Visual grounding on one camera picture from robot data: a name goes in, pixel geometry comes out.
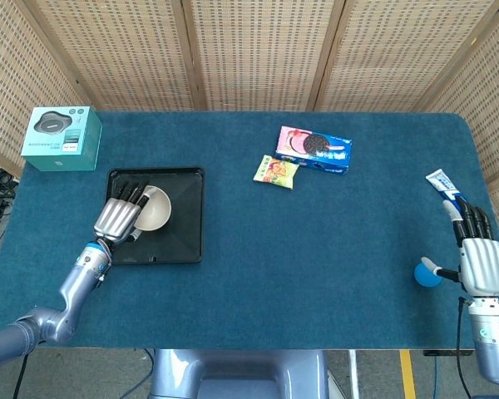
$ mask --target floor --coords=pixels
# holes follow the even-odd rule
[[[6,227],[7,220],[4,220],[0,234]],[[326,354],[329,370],[345,396],[352,398],[348,352],[327,351]],[[399,351],[357,351],[357,361],[360,398],[405,398]],[[21,365],[19,359],[0,367],[0,399],[12,397]],[[412,367],[415,397],[434,398],[435,358],[412,351]],[[19,398],[117,399],[147,375],[150,368],[150,359],[142,349],[38,348],[28,358]],[[472,394],[499,394],[496,386],[478,374],[474,356],[462,358],[462,372]],[[146,381],[128,397],[144,399],[150,383]],[[439,357],[436,398],[465,397],[455,358]]]

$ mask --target small blue ball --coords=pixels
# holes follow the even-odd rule
[[[431,271],[422,263],[417,264],[414,269],[414,278],[416,281],[421,284],[423,287],[436,287],[439,283],[442,282],[442,278],[440,276],[435,276],[431,273]]]

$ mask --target blue table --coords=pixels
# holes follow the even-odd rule
[[[203,261],[116,266],[89,298],[71,346],[455,347],[460,288],[422,288],[413,269],[423,255],[450,268],[458,262],[428,173],[443,168],[493,218],[458,116],[99,115],[95,172],[26,166],[0,255],[0,327],[33,306],[63,306],[57,290],[92,237],[108,170],[200,166]],[[293,191],[252,181],[282,125],[353,139],[348,174],[300,168]],[[462,334],[471,347],[466,319]]]

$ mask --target snack bag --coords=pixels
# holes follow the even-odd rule
[[[269,155],[265,155],[253,180],[292,189],[294,187],[294,175],[298,167],[299,165],[286,160],[276,160]]]

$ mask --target product box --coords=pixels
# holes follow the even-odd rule
[[[349,168],[351,144],[332,135],[282,126],[275,158],[343,175]]]
[[[90,106],[36,107],[22,157],[41,171],[94,170],[101,122]]]

